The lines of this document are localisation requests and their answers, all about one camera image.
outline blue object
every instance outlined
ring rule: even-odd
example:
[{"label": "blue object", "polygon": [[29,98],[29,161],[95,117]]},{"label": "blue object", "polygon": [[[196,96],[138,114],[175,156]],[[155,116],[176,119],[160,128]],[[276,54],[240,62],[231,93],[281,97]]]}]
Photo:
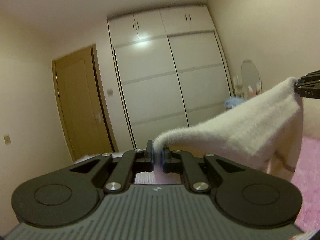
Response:
[{"label": "blue object", "polygon": [[234,97],[234,98],[229,98],[224,102],[224,107],[225,109],[232,109],[244,102],[243,98],[239,97]]}]

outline upper cabinet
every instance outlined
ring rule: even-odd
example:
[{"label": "upper cabinet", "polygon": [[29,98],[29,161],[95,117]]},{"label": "upper cabinet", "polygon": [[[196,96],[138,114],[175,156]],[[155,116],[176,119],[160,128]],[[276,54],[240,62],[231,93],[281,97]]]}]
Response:
[{"label": "upper cabinet", "polygon": [[134,13],[139,39],[166,35],[159,10]]},{"label": "upper cabinet", "polygon": [[205,5],[163,8],[109,21],[113,47],[162,35],[214,30]]},{"label": "upper cabinet", "polygon": [[109,21],[109,29],[113,46],[138,40],[133,14]]}]

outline sliding wardrobe door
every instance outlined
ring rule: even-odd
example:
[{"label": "sliding wardrobe door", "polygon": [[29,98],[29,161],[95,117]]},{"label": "sliding wardrobe door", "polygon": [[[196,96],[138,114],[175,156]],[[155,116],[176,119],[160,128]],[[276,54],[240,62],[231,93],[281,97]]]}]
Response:
[{"label": "sliding wardrobe door", "polygon": [[189,125],[222,113],[230,91],[214,33],[175,36],[169,42]]},{"label": "sliding wardrobe door", "polygon": [[137,148],[161,132],[188,126],[167,38],[116,48],[115,54]]}]

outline brown door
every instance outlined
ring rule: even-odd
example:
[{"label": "brown door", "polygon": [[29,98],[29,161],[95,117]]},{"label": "brown door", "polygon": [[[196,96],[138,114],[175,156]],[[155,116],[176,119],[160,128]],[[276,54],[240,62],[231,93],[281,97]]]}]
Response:
[{"label": "brown door", "polygon": [[54,64],[66,139],[70,141],[75,159],[112,152],[99,101],[91,48],[58,59]]}]

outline fuzzy white garment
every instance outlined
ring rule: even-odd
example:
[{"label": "fuzzy white garment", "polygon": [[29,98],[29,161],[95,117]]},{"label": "fuzzy white garment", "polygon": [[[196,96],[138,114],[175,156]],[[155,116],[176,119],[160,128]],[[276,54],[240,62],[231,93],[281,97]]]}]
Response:
[{"label": "fuzzy white garment", "polygon": [[188,128],[159,135],[153,147],[179,145],[215,153],[237,163],[291,180],[302,142],[302,98],[291,77],[265,93]]}]

